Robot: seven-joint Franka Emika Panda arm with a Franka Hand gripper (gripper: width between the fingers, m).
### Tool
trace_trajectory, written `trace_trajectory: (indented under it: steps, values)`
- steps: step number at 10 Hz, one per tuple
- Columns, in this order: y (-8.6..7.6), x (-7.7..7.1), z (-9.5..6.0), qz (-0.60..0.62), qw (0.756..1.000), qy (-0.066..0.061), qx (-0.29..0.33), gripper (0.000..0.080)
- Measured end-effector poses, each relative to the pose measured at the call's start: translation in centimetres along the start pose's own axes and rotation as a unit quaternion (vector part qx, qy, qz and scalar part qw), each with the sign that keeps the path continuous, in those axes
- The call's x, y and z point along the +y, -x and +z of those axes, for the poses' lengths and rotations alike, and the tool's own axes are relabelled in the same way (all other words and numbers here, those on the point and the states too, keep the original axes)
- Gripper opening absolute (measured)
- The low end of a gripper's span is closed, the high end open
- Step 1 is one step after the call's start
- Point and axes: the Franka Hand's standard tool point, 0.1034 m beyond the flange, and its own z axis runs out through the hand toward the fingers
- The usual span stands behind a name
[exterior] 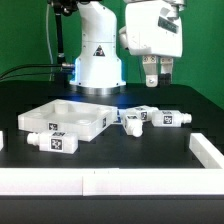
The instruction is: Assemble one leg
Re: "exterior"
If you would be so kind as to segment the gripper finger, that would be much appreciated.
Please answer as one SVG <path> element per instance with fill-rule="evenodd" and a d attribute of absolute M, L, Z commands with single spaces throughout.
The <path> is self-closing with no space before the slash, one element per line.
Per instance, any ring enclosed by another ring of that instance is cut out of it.
<path fill-rule="evenodd" d="M 160 64 L 161 64 L 161 73 L 171 74 L 173 71 L 173 58 L 172 57 L 161 57 L 160 58 Z"/>
<path fill-rule="evenodd" d="M 146 55 L 142 59 L 143 69 L 146 75 L 146 86 L 154 88 L 158 84 L 157 57 Z"/>

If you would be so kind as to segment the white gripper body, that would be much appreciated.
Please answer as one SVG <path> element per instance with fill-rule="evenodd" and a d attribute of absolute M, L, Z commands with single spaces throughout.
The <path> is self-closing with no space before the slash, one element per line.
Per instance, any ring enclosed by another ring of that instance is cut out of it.
<path fill-rule="evenodd" d="M 125 26 L 121 45 L 131 55 L 180 57 L 183 0 L 124 0 Z"/>

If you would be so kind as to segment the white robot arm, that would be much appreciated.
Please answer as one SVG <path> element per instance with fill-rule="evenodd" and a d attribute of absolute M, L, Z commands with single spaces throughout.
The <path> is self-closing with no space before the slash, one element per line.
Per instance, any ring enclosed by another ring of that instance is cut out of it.
<path fill-rule="evenodd" d="M 101 3 L 91 1 L 78 5 L 82 47 L 70 80 L 75 90 L 109 95 L 125 88 L 117 44 L 142 58 L 148 87 L 171 83 L 173 60 L 182 56 L 179 12 L 184 9 L 185 0 L 123 1 L 126 3 L 125 26 L 121 29 L 117 27 L 114 12 Z"/>

